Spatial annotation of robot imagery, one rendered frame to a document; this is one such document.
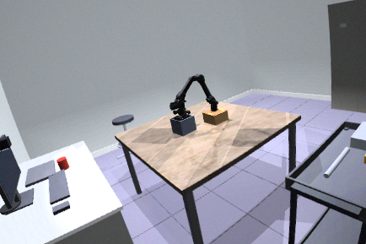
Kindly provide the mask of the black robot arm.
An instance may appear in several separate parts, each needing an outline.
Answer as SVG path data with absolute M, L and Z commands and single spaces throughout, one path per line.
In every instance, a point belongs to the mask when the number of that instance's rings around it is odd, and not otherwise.
M 179 111 L 176 109 L 182 109 L 185 108 L 185 97 L 186 97 L 186 92 L 187 90 L 190 88 L 191 84 L 193 81 L 197 81 L 203 91 L 205 92 L 207 98 L 207 102 L 209 104 L 211 104 L 211 110 L 210 111 L 217 111 L 218 109 L 218 101 L 216 101 L 216 99 L 211 95 L 206 83 L 205 83 L 205 78 L 202 74 L 197 74 L 195 76 L 189 77 L 186 84 L 184 85 L 183 89 L 176 95 L 175 98 L 175 102 L 170 102 L 170 109 L 173 111 L 173 114 L 180 114 Z

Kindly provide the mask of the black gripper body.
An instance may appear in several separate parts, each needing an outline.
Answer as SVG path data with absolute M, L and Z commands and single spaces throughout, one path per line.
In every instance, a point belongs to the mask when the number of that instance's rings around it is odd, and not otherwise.
M 178 114 L 179 116 L 175 117 L 175 120 L 181 120 L 183 118 L 183 116 L 186 116 L 186 113 L 191 114 L 191 112 L 186 110 L 186 108 L 182 108 L 182 109 L 179 108 L 178 111 L 180 114 Z

